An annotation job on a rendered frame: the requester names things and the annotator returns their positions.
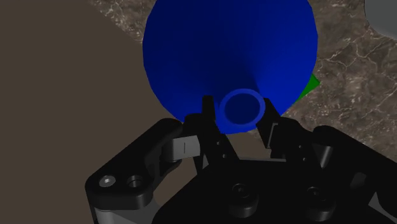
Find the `blue funnel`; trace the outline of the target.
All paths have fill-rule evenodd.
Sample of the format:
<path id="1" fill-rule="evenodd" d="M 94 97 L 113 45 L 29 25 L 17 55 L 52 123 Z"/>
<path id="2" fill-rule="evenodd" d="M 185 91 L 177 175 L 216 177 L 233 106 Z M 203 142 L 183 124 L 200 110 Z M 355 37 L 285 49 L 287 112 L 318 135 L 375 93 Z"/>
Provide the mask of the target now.
<path id="1" fill-rule="evenodd" d="M 156 0 L 143 38 L 154 94 L 178 120 L 214 99 L 224 134 L 256 127 L 303 94 L 317 59 L 309 0 Z"/>

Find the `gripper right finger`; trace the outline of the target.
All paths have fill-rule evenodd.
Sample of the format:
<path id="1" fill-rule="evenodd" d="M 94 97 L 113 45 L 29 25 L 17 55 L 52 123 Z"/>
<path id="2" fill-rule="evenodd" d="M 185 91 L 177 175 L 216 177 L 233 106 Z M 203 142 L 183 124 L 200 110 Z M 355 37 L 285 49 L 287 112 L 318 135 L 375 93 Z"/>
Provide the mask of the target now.
<path id="1" fill-rule="evenodd" d="M 270 99 L 256 124 L 272 158 L 283 158 L 300 185 L 309 222 L 397 222 L 397 163 L 344 132 L 307 130 Z"/>

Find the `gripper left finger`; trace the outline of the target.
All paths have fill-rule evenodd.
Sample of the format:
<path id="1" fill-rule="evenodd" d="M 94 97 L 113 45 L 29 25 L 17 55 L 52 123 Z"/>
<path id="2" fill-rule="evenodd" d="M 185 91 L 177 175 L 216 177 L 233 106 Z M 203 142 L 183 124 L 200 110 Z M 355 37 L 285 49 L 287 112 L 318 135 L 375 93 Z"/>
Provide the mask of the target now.
<path id="1" fill-rule="evenodd" d="M 197 176 L 160 206 L 155 190 L 185 158 Z M 159 120 L 85 183 L 94 224 L 231 224 L 240 216 L 238 184 L 230 169 L 239 158 L 215 124 L 214 100 L 181 123 Z"/>

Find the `green flat object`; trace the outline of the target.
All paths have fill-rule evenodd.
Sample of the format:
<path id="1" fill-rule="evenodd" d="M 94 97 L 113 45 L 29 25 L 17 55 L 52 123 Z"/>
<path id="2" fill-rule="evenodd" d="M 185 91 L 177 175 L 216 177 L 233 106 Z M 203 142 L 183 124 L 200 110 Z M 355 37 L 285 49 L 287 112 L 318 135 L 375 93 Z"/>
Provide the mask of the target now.
<path id="1" fill-rule="evenodd" d="M 316 76 L 314 74 L 311 74 L 310 80 L 308 81 L 307 85 L 303 89 L 296 102 L 305 97 L 309 92 L 313 91 L 316 87 L 320 85 L 320 83 L 321 82 L 316 78 Z"/>

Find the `grey round object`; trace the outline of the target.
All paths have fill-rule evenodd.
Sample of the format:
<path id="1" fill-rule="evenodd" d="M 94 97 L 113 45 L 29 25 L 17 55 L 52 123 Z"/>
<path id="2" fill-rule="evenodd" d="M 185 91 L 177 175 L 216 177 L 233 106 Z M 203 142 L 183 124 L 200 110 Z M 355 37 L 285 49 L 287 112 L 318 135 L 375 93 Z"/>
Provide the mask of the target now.
<path id="1" fill-rule="evenodd" d="M 365 0 L 364 8 L 375 31 L 397 40 L 397 0 Z"/>

